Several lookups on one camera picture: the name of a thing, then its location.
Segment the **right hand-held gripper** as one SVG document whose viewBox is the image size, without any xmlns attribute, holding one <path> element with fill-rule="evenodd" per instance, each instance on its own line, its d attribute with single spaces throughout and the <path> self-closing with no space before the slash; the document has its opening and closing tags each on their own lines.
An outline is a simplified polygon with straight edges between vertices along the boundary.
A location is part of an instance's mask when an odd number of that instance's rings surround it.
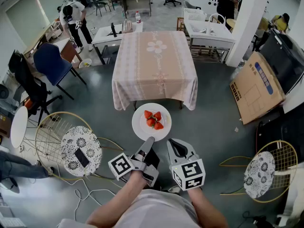
<svg viewBox="0 0 304 228">
<path fill-rule="evenodd" d="M 167 141 L 170 171 L 174 181 L 187 191 L 200 187 L 206 177 L 202 159 L 196 154 L 193 146 L 183 140 L 171 138 Z"/>
</svg>

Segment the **white round plate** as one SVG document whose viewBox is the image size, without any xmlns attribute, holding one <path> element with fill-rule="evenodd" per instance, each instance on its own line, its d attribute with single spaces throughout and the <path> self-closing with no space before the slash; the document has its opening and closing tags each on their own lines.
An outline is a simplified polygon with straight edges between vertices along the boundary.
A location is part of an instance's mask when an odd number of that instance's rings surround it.
<svg viewBox="0 0 304 228">
<path fill-rule="evenodd" d="M 152 114 L 160 112 L 160 123 L 163 125 L 162 129 L 155 130 L 146 123 L 144 111 L 147 110 Z M 133 114 L 132 127 L 135 134 L 142 140 L 146 141 L 149 137 L 153 137 L 155 141 L 160 141 L 167 136 L 171 130 L 171 115 L 168 110 L 160 104 L 147 103 L 140 106 Z"/>
</svg>

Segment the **person's left forearm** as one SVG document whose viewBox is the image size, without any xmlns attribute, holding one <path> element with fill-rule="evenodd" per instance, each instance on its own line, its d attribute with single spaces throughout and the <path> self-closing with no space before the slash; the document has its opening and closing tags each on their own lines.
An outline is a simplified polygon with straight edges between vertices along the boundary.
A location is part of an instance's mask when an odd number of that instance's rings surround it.
<svg viewBox="0 0 304 228">
<path fill-rule="evenodd" d="M 142 172 L 132 171 L 122 189 L 109 202 L 97 208 L 89 216 L 86 224 L 97 228 L 114 227 L 145 186 L 147 180 L 143 178 Z"/>
</svg>

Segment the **person's white shirt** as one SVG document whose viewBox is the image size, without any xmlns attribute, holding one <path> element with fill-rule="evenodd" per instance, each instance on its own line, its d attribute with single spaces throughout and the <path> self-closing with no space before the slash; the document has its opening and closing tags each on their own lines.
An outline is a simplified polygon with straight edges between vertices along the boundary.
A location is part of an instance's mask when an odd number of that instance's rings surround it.
<svg viewBox="0 0 304 228">
<path fill-rule="evenodd" d="M 97 228 L 71 219 L 58 228 Z M 202 228 L 191 201 L 158 190 L 143 188 L 112 228 Z"/>
</svg>

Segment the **black smartphone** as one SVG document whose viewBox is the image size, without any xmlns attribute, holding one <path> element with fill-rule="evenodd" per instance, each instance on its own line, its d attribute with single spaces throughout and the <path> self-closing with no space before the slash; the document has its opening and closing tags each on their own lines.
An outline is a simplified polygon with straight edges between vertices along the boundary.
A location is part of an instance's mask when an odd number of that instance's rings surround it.
<svg viewBox="0 0 304 228">
<path fill-rule="evenodd" d="M 78 148 L 75 152 L 74 155 L 76 158 L 79 160 L 80 164 L 85 168 L 89 164 L 88 158 L 84 155 L 82 150 Z"/>
</svg>

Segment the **white mesh waste basket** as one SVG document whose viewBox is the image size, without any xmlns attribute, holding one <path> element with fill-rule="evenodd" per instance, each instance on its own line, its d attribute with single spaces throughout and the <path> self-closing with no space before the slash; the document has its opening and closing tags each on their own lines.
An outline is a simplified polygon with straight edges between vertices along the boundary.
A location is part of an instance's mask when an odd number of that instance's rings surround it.
<svg viewBox="0 0 304 228">
<path fill-rule="evenodd" d="M 79 63 L 78 68 L 89 67 L 92 64 L 92 60 L 90 58 L 84 59 Z"/>
</svg>

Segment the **white desk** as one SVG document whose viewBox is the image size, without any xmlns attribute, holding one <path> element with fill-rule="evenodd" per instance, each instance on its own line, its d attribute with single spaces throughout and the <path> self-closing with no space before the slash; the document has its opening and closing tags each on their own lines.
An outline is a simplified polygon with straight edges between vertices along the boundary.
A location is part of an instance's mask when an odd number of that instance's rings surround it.
<svg viewBox="0 0 304 228">
<path fill-rule="evenodd" d="M 116 37 L 113 35 L 111 26 L 99 28 L 92 41 L 93 48 L 102 65 L 108 64 L 111 61 L 111 58 L 118 53 L 124 35 L 123 25 L 114 25 L 114 29 L 116 31 Z"/>
</svg>

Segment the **steel electric kettle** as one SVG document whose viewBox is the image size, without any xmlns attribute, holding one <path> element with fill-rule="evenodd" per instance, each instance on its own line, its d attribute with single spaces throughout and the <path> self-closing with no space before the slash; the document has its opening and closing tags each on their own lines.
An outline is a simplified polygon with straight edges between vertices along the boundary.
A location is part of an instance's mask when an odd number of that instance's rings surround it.
<svg viewBox="0 0 304 228">
<path fill-rule="evenodd" d="M 122 33 L 131 33 L 133 32 L 133 23 L 128 20 L 125 19 L 122 23 Z"/>
</svg>

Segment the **brown cabinet with white top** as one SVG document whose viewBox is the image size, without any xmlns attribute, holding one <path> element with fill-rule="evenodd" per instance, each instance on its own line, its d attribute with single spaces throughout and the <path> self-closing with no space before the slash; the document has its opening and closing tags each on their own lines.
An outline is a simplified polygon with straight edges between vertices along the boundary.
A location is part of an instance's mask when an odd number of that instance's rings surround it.
<svg viewBox="0 0 304 228">
<path fill-rule="evenodd" d="M 72 45 L 69 38 L 63 39 L 54 43 L 59 48 L 61 57 L 66 61 L 70 62 L 74 69 L 79 68 L 80 62 L 82 61 L 80 55 Z"/>
</svg>

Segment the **round white side table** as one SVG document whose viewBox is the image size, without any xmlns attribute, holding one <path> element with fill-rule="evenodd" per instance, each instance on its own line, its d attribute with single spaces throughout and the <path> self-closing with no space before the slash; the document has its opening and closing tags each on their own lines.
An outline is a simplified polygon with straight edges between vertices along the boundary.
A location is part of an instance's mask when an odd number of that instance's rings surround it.
<svg viewBox="0 0 304 228">
<path fill-rule="evenodd" d="M 21 106 L 14 115 L 10 129 L 11 144 L 15 149 L 21 146 L 35 147 L 35 130 L 37 121 L 29 118 L 28 109 Z"/>
</svg>

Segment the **large black screen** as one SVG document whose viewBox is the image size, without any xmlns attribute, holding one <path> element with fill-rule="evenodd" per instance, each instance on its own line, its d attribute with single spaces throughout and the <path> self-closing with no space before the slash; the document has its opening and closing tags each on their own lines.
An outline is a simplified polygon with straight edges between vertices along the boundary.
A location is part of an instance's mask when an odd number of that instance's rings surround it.
<svg viewBox="0 0 304 228">
<path fill-rule="evenodd" d="M 303 78 L 304 50 L 287 34 L 271 29 L 259 52 L 272 68 L 285 94 Z"/>
</svg>

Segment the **black office chair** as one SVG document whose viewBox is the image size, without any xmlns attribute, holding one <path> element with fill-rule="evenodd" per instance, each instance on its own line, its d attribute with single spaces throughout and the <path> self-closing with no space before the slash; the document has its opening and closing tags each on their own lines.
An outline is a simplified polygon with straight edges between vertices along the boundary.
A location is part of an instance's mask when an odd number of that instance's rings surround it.
<svg viewBox="0 0 304 228">
<path fill-rule="evenodd" d="M 41 108 L 38 119 L 39 125 L 43 113 L 50 115 L 47 110 L 47 106 L 57 99 L 62 100 L 62 95 L 58 95 L 47 101 L 47 97 L 51 94 L 51 91 L 47 90 L 44 82 L 31 74 L 25 57 L 16 50 L 13 51 L 8 66 L 9 70 L 14 74 L 17 82 L 21 84 L 33 103 L 32 107 L 28 110 L 29 116 L 36 115 L 38 108 Z"/>
</svg>

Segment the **white plastic basket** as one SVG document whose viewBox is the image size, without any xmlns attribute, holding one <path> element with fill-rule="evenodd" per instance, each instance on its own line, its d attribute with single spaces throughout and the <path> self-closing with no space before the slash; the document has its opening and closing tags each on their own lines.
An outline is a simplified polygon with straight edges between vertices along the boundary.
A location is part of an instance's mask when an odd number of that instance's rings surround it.
<svg viewBox="0 0 304 228">
<path fill-rule="evenodd" d="M 205 21 L 207 14 L 200 9 L 183 8 L 183 18 L 189 21 Z"/>
</svg>

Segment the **grey metal desk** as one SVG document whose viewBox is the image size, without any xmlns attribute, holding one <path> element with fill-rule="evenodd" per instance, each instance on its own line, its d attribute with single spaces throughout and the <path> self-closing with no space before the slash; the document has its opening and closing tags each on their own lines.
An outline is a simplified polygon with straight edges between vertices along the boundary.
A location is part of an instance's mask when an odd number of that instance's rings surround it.
<svg viewBox="0 0 304 228">
<path fill-rule="evenodd" d="M 152 15 L 151 0 L 122 0 L 124 17 L 137 11 L 149 11 Z"/>
</svg>

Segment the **white bathtub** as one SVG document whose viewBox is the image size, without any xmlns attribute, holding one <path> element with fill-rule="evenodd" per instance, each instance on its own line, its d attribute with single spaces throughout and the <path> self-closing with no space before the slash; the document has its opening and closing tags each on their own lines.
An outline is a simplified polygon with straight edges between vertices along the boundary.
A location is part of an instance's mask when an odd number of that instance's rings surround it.
<svg viewBox="0 0 304 228">
<path fill-rule="evenodd" d="M 218 0 L 186 0 L 189 4 L 200 7 L 204 13 L 211 15 L 217 12 Z"/>
</svg>

